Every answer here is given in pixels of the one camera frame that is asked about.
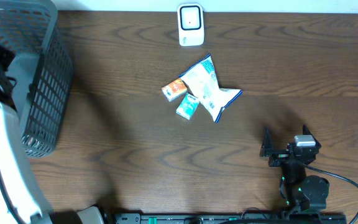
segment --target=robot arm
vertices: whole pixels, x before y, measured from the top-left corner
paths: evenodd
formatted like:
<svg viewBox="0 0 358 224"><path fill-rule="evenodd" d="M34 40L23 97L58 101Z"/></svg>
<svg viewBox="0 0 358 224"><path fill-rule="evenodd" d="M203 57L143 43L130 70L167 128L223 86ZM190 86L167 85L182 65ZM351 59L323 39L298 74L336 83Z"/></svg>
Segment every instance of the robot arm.
<svg viewBox="0 0 358 224"><path fill-rule="evenodd" d="M0 103L0 223L30 223L51 211L22 149L17 113Z"/></svg>
<svg viewBox="0 0 358 224"><path fill-rule="evenodd" d="M319 222L325 221L320 211L327 207L329 182L317 175L306 176L305 169L336 177L358 188L357 183L346 177L309 166L316 159L320 148L320 143L310 133L306 125L303 125L303 134L295 136L295 142L288 143L286 149L275 149L269 131L267 129L265 131L259 155L260 157L269 157L268 165L270 167L281 167L280 193L283 198L287 199L289 208L289 211L282 213L285 219L294 216L294 218L310 220L310 217L314 215ZM350 224L357 219L358 212Z"/></svg>
<svg viewBox="0 0 358 224"><path fill-rule="evenodd" d="M14 54L0 46L0 223L30 223L52 211L22 149L13 85L5 76Z"/></svg>

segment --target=snack bag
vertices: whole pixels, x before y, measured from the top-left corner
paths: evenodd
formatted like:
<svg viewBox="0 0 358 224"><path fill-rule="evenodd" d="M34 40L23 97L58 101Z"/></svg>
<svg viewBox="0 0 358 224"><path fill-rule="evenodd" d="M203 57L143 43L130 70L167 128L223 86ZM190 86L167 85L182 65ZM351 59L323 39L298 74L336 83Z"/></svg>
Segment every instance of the snack bag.
<svg viewBox="0 0 358 224"><path fill-rule="evenodd" d="M210 54L179 77L208 110L215 123L221 118L222 111L242 94L242 90L219 88Z"/></svg>

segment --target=chip bag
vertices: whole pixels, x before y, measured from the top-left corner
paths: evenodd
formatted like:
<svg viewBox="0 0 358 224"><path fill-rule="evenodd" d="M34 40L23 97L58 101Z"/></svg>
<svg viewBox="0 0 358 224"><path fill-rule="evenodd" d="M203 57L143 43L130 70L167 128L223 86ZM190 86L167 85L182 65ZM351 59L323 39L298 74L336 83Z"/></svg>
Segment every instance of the chip bag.
<svg viewBox="0 0 358 224"><path fill-rule="evenodd" d="M210 54L191 66L179 77L208 110L215 123L221 118L222 111L242 93L242 90L219 88Z"/></svg>

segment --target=white wall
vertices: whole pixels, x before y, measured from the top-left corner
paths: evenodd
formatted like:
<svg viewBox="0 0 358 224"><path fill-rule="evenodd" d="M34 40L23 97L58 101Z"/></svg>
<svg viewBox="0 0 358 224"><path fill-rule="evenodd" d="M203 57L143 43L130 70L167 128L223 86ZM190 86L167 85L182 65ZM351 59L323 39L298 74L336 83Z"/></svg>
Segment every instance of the white wall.
<svg viewBox="0 0 358 224"><path fill-rule="evenodd" d="M206 12L358 13L358 0L52 0L59 10L176 11L196 2Z"/></svg>

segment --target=small carton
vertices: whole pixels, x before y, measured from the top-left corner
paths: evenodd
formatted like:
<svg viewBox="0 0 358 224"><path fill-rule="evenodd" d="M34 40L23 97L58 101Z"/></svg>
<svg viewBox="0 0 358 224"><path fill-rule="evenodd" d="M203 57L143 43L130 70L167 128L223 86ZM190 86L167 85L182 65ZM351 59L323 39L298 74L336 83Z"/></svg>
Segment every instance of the small carton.
<svg viewBox="0 0 358 224"><path fill-rule="evenodd" d="M199 103L200 101L197 97L187 93L177 109L177 114L186 119L190 119L196 111Z"/></svg>
<svg viewBox="0 0 358 224"><path fill-rule="evenodd" d="M164 93L165 97L167 97L168 101L171 102L172 100L185 94L187 92L187 88L182 80L178 78L177 80L162 87L162 92Z"/></svg>

